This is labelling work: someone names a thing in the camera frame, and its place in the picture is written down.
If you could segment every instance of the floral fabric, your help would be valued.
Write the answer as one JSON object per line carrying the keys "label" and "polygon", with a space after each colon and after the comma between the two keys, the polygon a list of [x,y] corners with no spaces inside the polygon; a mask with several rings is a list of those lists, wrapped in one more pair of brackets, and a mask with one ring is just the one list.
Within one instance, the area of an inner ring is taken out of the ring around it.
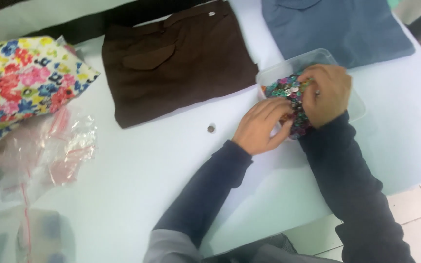
{"label": "floral fabric", "polygon": [[0,140],[21,120],[57,111],[99,74],[50,37],[0,42]]}

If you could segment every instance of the dark long-sleeve shirt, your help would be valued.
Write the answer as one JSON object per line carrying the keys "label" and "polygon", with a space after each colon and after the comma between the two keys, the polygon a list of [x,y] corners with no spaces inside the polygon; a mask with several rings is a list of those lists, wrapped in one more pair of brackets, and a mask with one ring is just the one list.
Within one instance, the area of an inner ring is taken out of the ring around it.
{"label": "dark long-sleeve shirt", "polygon": [[[348,124],[346,112],[299,140],[325,201],[344,222],[336,227],[344,244],[342,260],[413,262],[409,246],[402,240],[402,227],[394,221],[386,196],[381,193],[383,185],[371,175],[354,136],[355,129]],[[202,238],[230,190],[240,186],[251,163],[251,156],[241,147],[225,142],[159,220],[144,261],[199,262],[197,248]],[[261,250],[275,253],[273,248]],[[277,260],[318,262],[313,257],[307,260],[283,254]]]}

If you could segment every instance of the person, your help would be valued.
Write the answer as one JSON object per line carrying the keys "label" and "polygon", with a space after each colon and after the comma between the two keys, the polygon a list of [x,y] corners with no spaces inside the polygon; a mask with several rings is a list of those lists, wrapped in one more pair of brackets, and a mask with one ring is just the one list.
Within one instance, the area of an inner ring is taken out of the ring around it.
{"label": "person", "polygon": [[[352,263],[414,262],[394,221],[383,184],[371,175],[348,124],[351,77],[345,68],[313,65],[298,81],[313,78],[303,109],[313,128],[299,139],[321,194],[343,223],[336,233],[343,243],[342,260]],[[289,100],[270,98],[254,105],[242,118],[231,141],[202,165],[152,230],[145,263],[202,262],[198,248],[232,188],[240,186],[252,156],[278,147],[292,122],[270,137],[279,119],[292,112]],[[337,262],[290,254],[267,243],[237,248],[228,262]]]}

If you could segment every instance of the hand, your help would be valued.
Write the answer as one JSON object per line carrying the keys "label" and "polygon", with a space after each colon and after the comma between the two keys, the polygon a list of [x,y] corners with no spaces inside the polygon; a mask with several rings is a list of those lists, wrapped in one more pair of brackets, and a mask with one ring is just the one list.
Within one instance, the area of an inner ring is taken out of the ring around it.
{"label": "hand", "polygon": [[321,64],[306,68],[298,81],[309,78],[314,80],[303,93],[303,109],[313,127],[320,128],[347,110],[352,78],[341,66]]}
{"label": "hand", "polygon": [[272,138],[270,132],[283,115],[291,113],[293,110],[287,99],[270,98],[260,101],[243,116],[231,140],[250,155],[273,150],[290,135],[293,121],[286,121]]}

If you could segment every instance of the pile of buttons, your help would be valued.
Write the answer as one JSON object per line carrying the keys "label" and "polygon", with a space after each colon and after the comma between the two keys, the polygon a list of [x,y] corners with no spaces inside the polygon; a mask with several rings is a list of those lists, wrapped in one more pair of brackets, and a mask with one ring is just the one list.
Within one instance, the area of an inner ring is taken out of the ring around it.
{"label": "pile of buttons", "polygon": [[280,119],[281,124],[284,124],[289,119],[293,119],[293,125],[289,135],[289,138],[292,140],[299,139],[302,135],[306,134],[306,130],[309,127],[312,127],[302,107],[303,92],[310,85],[311,79],[300,83],[297,79],[301,73],[301,71],[298,71],[296,74],[292,74],[287,78],[277,80],[270,86],[261,86],[267,98],[278,97],[292,101],[293,114],[284,115]]}

